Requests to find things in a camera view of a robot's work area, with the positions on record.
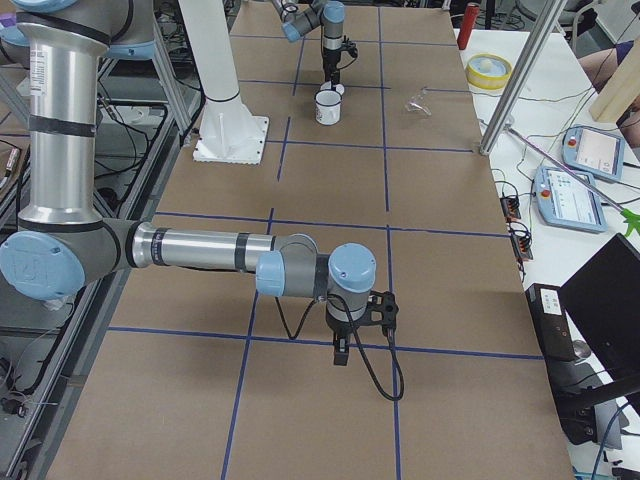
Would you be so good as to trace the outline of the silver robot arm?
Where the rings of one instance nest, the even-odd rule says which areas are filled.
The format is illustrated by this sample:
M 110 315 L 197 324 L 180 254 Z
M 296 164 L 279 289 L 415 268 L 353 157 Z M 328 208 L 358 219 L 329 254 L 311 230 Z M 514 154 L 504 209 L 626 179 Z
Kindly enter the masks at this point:
M 371 321 L 376 261 L 348 243 L 330 254 L 306 235 L 187 231 L 105 218 L 93 204 L 101 58 L 149 59 L 149 1 L 20 1 L 29 46 L 31 190 L 18 230 L 1 247 L 1 271 L 20 293 L 53 300 L 125 268 L 178 266 L 251 273 L 257 291 L 324 302 L 334 361 L 343 365 Z
M 281 28 L 289 42 L 294 43 L 316 28 L 321 28 L 321 55 L 324 72 L 322 90 L 344 92 L 339 63 L 342 53 L 353 44 L 344 35 L 345 7 L 340 1 L 312 1 L 301 10 L 297 1 L 272 1 Z

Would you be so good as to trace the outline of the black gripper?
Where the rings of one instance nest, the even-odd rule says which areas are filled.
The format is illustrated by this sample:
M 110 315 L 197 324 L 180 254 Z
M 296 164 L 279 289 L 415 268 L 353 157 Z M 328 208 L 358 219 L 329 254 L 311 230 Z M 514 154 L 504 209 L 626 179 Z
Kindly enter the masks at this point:
M 327 325 L 333 332 L 333 365 L 346 366 L 349 359 L 349 342 L 353 332 L 348 321 L 327 316 Z
M 325 82 L 323 83 L 324 90 L 337 89 L 340 85 L 340 71 L 338 64 L 341 60 L 341 55 L 341 49 L 322 49 L 323 70 L 325 72 Z

